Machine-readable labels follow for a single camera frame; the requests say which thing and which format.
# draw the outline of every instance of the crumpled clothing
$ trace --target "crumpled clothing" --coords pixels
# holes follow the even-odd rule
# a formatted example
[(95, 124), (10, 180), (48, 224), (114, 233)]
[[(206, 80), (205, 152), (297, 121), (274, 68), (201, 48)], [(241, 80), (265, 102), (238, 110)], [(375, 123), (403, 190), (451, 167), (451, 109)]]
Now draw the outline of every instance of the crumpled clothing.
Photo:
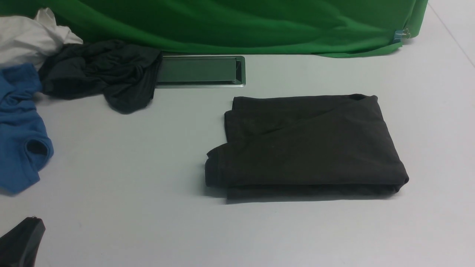
[(64, 44), (83, 43), (68, 27), (56, 25), (55, 15), (48, 8), (40, 9), (35, 19), (0, 17), (0, 33), (0, 68), (29, 62), (38, 70)]
[(43, 93), (76, 99), (104, 94), (116, 111), (129, 114), (153, 99), (160, 50), (120, 40), (67, 45), (39, 70)]
[(0, 70), (0, 187), (17, 194), (39, 181), (53, 156), (53, 144), (36, 112), (41, 90), (31, 63)]

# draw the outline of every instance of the crumpled black shirt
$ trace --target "crumpled black shirt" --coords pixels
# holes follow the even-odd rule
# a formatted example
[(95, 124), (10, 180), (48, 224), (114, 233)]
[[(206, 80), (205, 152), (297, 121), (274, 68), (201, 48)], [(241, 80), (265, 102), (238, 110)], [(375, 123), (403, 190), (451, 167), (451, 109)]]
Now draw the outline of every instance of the crumpled black shirt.
[(66, 45), (38, 73), (46, 95), (76, 99), (104, 94), (113, 109), (128, 114), (153, 99), (161, 61), (157, 49), (110, 40)]

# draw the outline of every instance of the folded black shirt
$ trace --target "folded black shirt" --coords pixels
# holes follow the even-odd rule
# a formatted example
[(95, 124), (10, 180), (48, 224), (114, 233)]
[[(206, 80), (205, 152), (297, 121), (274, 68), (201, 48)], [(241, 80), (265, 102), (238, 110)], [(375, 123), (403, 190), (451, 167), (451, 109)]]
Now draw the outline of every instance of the folded black shirt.
[(228, 198), (396, 193), (409, 178), (376, 96), (236, 97), (206, 185)]
[(43, 93), (63, 99), (104, 94), (120, 113), (132, 113), (153, 98), (162, 61), (159, 50), (119, 40), (71, 44), (38, 71)]

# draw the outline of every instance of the green fabric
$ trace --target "green fabric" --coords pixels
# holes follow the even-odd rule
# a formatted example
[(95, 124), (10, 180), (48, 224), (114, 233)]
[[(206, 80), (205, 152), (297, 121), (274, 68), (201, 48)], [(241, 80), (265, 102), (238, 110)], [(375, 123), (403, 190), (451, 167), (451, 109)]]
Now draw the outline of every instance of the green fabric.
[(0, 0), (0, 14), (50, 7), (85, 41), (182, 53), (377, 56), (419, 33), (427, 0)]

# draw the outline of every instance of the gray floor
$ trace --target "gray floor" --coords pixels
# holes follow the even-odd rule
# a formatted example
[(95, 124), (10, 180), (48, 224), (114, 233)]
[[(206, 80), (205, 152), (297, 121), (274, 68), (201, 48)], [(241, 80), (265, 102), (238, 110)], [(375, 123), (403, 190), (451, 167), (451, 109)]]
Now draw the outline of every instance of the gray floor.
[[(55, 155), (38, 184), (0, 195), (0, 233), (42, 218), (37, 267), (473, 266), (473, 47), (434, 10), (396, 54), (246, 56), (246, 87), (158, 89), (131, 115), (102, 96), (41, 97)], [(379, 97), (411, 177), (399, 194), (226, 205), (205, 190), (234, 96), (351, 93)]]

